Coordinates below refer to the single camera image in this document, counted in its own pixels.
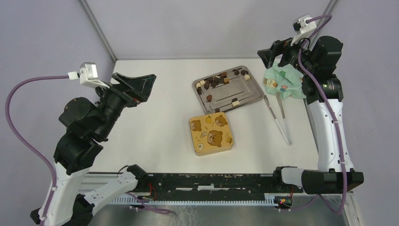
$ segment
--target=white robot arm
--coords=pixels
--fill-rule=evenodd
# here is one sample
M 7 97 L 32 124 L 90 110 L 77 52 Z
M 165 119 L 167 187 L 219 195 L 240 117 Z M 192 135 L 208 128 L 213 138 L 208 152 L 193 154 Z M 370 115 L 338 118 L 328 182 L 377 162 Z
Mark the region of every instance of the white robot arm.
M 364 181 L 363 173 L 354 171 L 348 154 L 342 124 L 343 92 L 341 82 L 333 74 L 343 44 L 334 37 L 323 36 L 317 39 L 312 50 L 303 49 L 304 42 L 310 41 L 308 37 L 316 29 L 316 24 L 311 19 L 309 15 L 305 15 L 294 22 L 293 27 L 298 34 L 294 38 L 277 40 L 269 49 L 258 51 L 266 68 L 272 67 L 275 57 L 282 55 L 280 67 L 291 64 L 304 74 L 302 91 L 306 95 L 309 115 L 314 121 L 313 129 L 319 151 L 318 170 L 277 167 L 276 171 L 281 175 L 282 182 L 302 187 L 308 194 L 340 194 L 343 192 L 343 173 L 347 176 L 348 191 Z M 308 73 L 322 87 L 338 121 L 333 120 L 325 99 Z M 344 162 L 341 162 L 335 123 L 338 123 L 341 132 Z M 342 163 L 345 164 L 346 172 L 342 172 Z
M 84 176 L 103 148 L 98 142 L 107 141 L 125 107 L 135 107 L 147 101 L 156 76 L 129 78 L 115 73 L 112 78 L 119 84 L 104 83 L 98 79 L 94 63 L 84 63 L 79 73 L 68 75 L 71 80 L 80 78 L 82 85 L 95 88 L 100 100 L 93 104 L 86 98 L 75 98 L 59 117 L 67 132 L 59 140 L 54 154 L 56 187 L 50 187 L 42 208 L 31 213 L 35 223 L 45 226 L 89 224 L 103 206 L 135 189 L 138 179 L 146 174 L 137 165 L 129 166 L 127 172 L 112 182 L 92 192 L 79 194 Z

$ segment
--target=green towel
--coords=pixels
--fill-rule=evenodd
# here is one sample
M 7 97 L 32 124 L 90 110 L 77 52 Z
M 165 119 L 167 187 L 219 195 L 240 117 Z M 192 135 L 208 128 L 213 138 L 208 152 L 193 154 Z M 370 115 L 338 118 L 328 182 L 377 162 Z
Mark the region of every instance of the green towel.
M 302 77 L 292 65 L 278 67 L 274 62 L 273 67 L 264 73 L 263 83 L 266 86 L 266 92 L 270 94 L 280 93 L 281 99 L 289 96 L 293 98 L 306 98 L 302 92 Z

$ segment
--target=gray wall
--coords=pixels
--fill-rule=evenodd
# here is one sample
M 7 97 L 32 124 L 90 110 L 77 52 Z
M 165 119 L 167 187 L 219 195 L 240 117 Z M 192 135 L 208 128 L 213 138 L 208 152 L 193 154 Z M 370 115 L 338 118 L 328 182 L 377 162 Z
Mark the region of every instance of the gray wall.
M 77 0 L 6 0 L 0 3 L 0 219 L 1 225 L 33 225 L 30 211 L 41 206 L 50 172 L 11 132 L 4 116 L 9 91 L 20 81 L 66 75 L 85 61 L 110 79 L 113 63 Z M 11 103 L 20 133 L 52 158 L 65 128 L 58 121 L 74 97 L 95 99 L 79 81 L 39 81 L 20 88 Z
M 257 57 L 329 0 L 88 0 L 118 59 Z
M 336 74 L 343 84 L 344 129 L 364 224 L 398 225 L 398 0 L 341 0 L 323 35 L 343 42 Z

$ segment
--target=white table surface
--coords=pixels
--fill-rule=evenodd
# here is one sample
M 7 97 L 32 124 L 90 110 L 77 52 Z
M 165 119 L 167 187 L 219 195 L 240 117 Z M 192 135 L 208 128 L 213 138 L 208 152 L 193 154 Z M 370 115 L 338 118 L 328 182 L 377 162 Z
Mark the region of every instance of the white table surface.
M 261 100 L 226 113 L 235 143 L 230 151 L 195 155 L 189 119 L 204 113 L 192 82 L 239 65 L 248 67 L 265 90 L 260 59 L 117 61 L 114 72 L 129 77 L 153 73 L 157 79 L 146 103 L 123 110 L 90 171 L 116 172 L 133 164 L 164 173 L 272 173 L 286 165 L 316 170 L 318 154 L 302 99 L 283 101 L 291 146 Z M 276 97 L 267 95 L 282 124 Z

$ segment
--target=metal tray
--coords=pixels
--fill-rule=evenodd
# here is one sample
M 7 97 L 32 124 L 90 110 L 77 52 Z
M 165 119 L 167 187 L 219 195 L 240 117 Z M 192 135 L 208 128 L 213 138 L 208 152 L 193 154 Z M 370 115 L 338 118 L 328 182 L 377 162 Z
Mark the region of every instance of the metal tray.
M 235 75 L 233 70 L 238 70 L 239 72 L 244 70 L 251 78 L 249 80 L 245 80 L 241 73 Z M 197 83 L 202 80 L 206 81 L 208 78 L 220 76 L 223 72 L 227 72 L 227 78 L 230 79 L 229 83 L 220 83 L 214 88 L 210 86 L 208 89 L 205 89 L 204 86 L 201 86 L 201 94 L 197 92 Z M 192 87 L 205 114 L 227 112 L 234 108 L 261 100 L 264 97 L 263 90 L 255 81 L 251 72 L 245 66 L 234 67 L 219 73 L 212 74 L 202 79 L 195 80 L 192 83 Z M 212 95 L 212 100 L 210 102 L 208 102 L 206 99 L 208 95 Z M 233 107 L 232 100 L 235 98 L 238 99 L 239 105 Z

